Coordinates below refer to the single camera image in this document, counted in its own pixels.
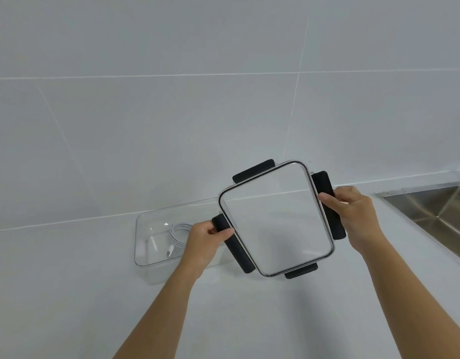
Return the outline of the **person's left hand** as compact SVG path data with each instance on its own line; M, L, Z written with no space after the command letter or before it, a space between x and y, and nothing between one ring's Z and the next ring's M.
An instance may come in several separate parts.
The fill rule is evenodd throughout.
M225 241L215 241L215 225L212 221L196 223L189 233L178 271L186 276L199 278L211 263L219 246Z

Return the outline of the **person's right forearm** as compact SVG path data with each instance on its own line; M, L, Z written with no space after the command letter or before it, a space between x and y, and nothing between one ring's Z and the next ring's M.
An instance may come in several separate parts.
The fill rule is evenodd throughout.
M350 235L402 359L460 359L460 326L381 233Z

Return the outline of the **clear lid with black clips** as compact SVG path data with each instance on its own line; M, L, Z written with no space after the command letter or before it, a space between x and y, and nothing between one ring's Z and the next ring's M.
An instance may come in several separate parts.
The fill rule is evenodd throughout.
M266 160L232 177L217 197L216 231L232 228L225 245L245 274L300 277L318 269L346 238L341 217L318 199L335 197L326 171L299 160Z

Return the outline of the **stainless steel sink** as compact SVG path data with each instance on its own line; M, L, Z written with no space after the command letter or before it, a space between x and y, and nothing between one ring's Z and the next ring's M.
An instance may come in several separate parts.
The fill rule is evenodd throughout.
M460 264L460 181L375 196Z

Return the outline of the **person's right hand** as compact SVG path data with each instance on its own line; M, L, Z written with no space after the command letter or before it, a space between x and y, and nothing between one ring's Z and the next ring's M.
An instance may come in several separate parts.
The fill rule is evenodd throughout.
M354 186L341 186L334 190L344 196L344 217L341 223L353 248L363 253L368 247L386 240L372 199Z

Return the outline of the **clear plastic container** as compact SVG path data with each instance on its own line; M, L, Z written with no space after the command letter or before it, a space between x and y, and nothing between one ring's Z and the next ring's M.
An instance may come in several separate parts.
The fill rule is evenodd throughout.
M134 259L139 276L149 285L165 283L184 252L181 244L173 243L171 227L207 221L219 213L216 198L211 198L140 214L136 219Z

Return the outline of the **person's left forearm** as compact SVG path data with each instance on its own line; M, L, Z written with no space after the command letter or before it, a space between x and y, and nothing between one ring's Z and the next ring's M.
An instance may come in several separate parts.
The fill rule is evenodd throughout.
M191 290L207 265L197 256L182 257L113 359L175 359Z

